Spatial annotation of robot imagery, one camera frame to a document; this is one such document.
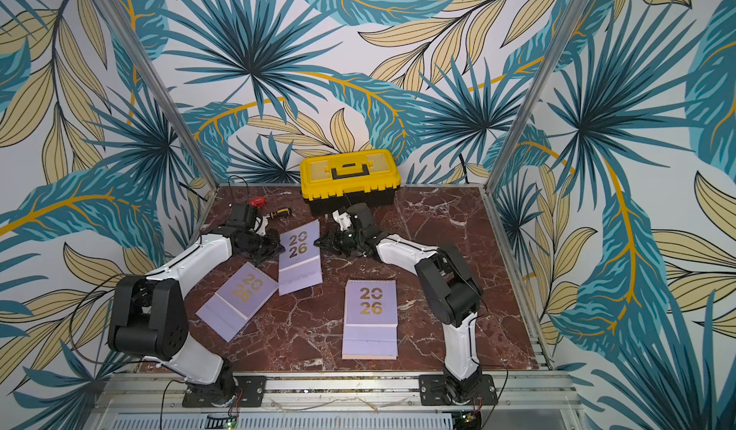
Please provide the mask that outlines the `purple calendar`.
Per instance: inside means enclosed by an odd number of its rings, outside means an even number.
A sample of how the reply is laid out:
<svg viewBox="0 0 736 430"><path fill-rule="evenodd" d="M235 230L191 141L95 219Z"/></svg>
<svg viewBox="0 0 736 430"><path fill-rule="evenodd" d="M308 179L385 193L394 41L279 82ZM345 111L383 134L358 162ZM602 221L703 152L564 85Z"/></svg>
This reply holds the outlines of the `purple calendar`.
<svg viewBox="0 0 736 430"><path fill-rule="evenodd" d="M396 282L348 281L345 287L342 358L395 360L397 357Z"/></svg>
<svg viewBox="0 0 736 430"><path fill-rule="evenodd" d="M277 288L275 280L246 263L204 303L197 317L224 341L231 342Z"/></svg>
<svg viewBox="0 0 736 430"><path fill-rule="evenodd" d="M279 256L280 296L323 282L321 251L314 244L318 238L320 238L318 220L281 234L281 244L285 251Z"/></svg>

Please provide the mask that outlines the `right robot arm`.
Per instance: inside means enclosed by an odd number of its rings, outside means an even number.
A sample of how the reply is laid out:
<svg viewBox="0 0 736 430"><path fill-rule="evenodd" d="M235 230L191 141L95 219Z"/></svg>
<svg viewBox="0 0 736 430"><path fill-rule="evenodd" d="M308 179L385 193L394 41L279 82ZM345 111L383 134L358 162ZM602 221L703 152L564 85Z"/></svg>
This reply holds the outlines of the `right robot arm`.
<svg viewBox="0 0 736 430"><path fill-rule="evenodd" d="M483 302L477 275L454 245L428 246L381 230L365 203L332 213L335 226L315 241L344 257L365 257L413 273L445 340L444 384L427 387L442 401L466 404L480 396L483 378L475 327Z"/></svg>

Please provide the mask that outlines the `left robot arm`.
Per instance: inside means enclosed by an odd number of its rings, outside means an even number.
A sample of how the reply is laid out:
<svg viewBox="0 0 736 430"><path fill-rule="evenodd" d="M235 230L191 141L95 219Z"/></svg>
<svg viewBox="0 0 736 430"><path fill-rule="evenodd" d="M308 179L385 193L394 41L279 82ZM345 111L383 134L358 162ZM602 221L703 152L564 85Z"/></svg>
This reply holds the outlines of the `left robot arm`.
<svg viewBox="0 0 736 430"><path fill-rule="evenodd" d="M240 394L232 364L189 334L184 299L204 277L235 255L256 265L284 252L279 233L260 213L257 197L231 205L222 225L200 236L161 267L126 276L114 288L107 345L179 374L199 404L224 407Z"/></svg>

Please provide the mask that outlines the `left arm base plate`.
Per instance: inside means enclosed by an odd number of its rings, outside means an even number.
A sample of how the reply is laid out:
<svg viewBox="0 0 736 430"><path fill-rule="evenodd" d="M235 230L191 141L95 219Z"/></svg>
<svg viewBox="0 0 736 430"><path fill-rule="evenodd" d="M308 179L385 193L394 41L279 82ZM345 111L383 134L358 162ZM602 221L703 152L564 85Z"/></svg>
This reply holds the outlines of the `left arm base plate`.
<svg viewBox="0 0 736 430"><path fill-rule="evenodd" d="M209 385L187 383L182 406L184 408L257 408L262 405L265 391L265 376L236 374Z"/></svg>

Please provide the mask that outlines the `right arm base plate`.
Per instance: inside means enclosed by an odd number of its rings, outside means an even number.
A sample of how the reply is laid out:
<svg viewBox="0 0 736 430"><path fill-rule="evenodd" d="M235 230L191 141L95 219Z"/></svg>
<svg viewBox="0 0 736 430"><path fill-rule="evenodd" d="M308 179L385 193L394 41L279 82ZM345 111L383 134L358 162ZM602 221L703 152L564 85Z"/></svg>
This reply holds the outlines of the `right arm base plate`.
<svg viewBox="0 0 736 430"><path fill-rule="evenodd" d="M418 380L423 406L486 406L498 403L498 390L488 374L473 374L463 380L457 380L451 374L422 374Z"/></svg>

